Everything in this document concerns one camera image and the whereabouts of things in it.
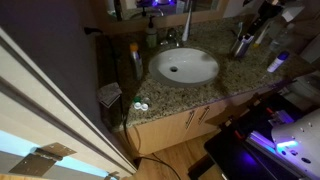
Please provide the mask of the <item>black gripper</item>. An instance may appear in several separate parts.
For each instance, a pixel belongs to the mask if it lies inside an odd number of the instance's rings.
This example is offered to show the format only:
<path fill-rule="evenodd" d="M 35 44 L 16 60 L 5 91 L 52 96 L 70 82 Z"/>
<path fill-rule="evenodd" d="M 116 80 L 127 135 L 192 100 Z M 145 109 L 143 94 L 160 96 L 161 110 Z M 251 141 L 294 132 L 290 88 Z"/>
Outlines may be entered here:
<path fill-rule="evenodd" d="M 280 0 L 264 0 L 258 10 L 259 16 L 250 25 L 247 30 L 248 36 L 256 34 L 263 26 L 264 23 L 269 19 L 278 15 L 283 9 L 283 3 Z"/>

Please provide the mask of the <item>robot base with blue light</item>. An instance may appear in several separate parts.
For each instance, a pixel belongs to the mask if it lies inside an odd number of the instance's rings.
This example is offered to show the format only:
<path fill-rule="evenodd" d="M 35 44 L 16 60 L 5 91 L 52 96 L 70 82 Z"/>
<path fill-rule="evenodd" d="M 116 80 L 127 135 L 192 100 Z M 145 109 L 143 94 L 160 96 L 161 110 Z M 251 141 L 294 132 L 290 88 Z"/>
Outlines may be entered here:
<path fill-rule="evenodd" d="M 303 113 L 279 94 L 243 107 L 243 116 L 231 116 L 205 142 L 191 180 L 214 165 L 224 180 L 320 180 L 320 109 Z"/>

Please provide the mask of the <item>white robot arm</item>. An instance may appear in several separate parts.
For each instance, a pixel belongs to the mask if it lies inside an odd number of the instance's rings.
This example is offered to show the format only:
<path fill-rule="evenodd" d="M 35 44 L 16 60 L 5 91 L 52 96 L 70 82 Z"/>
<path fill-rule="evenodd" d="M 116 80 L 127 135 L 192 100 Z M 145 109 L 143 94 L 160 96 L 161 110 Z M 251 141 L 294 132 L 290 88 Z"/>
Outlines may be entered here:
<path fill-rule="evenodd" d="M 258 17 L 249 26 L 245 37 L 253 36 L 269 19 L 278 14 L 290 22 L 304 8 L 302 0 L 264 0 L 258 9 Z"/>

